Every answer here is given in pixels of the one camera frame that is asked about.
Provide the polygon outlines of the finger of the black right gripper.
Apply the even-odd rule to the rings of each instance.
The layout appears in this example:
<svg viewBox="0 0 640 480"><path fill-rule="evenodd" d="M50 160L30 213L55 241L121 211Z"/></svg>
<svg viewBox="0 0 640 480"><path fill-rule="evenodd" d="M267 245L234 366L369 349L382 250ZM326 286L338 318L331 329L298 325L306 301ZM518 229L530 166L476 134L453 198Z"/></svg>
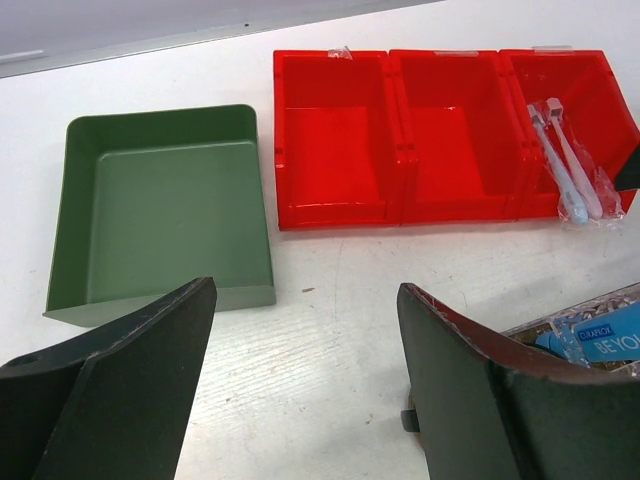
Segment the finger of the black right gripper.
<svg viewBox="0 0 640 480"><path fill-rule="evenodd" d="M614 179L618 192L640 188L640 147L636 147Z"/></svg>

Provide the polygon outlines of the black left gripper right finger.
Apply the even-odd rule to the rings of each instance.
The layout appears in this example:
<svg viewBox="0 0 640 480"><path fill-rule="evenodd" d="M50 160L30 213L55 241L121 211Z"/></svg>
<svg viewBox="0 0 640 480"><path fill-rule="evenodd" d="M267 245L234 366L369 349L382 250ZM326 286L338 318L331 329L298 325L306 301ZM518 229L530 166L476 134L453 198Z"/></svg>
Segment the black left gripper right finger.
<svg viewBox="0 0 640 480"><path fill-rule="evenodd" d="M433 479L635 479L639 383L495 332L415 284L397 313Z"/></svg>

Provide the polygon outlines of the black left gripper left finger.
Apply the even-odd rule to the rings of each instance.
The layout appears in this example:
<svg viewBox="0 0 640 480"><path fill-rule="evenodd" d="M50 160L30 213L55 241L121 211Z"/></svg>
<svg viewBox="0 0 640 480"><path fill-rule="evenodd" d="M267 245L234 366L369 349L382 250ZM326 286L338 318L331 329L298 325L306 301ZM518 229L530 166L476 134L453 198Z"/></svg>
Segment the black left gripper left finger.
<svg viewBox="0 0 640 480"><path fill-rule="evenodd" d="M2 365L2 478L174 478L216 300L197 278Z"/></svg>

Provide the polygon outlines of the clear acrylic toothbrush holder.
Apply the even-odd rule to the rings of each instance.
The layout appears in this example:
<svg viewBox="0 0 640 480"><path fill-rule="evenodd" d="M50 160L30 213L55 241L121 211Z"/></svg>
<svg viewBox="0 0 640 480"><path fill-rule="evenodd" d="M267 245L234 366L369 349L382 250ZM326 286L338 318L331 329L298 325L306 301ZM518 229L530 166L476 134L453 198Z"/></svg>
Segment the clear acrylic toothbrush holder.
<svg viewBox="0 0 640 480"><path fill-rule="evenodd" d="M579 366L639 378L639 285L609 292L503 333Z"/></svg>

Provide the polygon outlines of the blue white toothpaste tube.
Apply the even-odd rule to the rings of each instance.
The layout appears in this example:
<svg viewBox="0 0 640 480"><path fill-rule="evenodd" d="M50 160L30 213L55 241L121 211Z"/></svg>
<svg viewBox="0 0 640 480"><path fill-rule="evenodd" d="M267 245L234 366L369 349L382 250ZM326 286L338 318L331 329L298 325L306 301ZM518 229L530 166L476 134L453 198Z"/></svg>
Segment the blue white toothpaste tube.
<svg viewBox="0 0 640 480"><path fill-rule="evenodd" d="M638 361L639 303L585 319L581 315L552 322L534 345L573 363Z"/></svg>

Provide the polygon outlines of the dark green mug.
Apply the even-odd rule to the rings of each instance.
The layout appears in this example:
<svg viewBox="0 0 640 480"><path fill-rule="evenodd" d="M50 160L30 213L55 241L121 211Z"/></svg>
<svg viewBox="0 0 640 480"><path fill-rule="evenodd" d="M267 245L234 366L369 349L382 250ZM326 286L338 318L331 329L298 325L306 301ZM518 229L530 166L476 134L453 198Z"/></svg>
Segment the dark green mug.
<svg viewBox="0 0 640 480"><path fill-rule="evenodd" d="M412 393L408 394L406 408L401 411L400 419L402 427L406 432L414 435L421 433L416 404Z"/></svg>

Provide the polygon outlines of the red compartment tray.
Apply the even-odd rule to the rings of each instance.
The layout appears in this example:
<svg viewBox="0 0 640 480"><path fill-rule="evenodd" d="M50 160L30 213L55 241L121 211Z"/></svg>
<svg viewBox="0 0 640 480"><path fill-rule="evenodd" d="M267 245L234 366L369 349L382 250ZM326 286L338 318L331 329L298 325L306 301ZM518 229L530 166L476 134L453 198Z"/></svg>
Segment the red compartment tray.
<svg viewBox="0 0 640 480"><path fill-rule="evenodd" d="M278 50L275 174L283 230L496 222L562 212L528 104L562 129L607 217L639 129L603 52Z"/></svg>

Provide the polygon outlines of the green plastic bin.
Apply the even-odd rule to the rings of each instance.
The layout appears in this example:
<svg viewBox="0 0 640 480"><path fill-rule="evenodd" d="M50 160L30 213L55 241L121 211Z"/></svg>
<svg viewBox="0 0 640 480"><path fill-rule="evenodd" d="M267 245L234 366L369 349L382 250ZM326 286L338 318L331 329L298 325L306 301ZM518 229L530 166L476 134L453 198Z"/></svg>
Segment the green plastic bin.
<svg viewBox="0 0 640 480"><path fill-rule="evenodd" d="M199 277L221 311L276 301L255 110L71 121L45 315L96 327Z"/></svg>

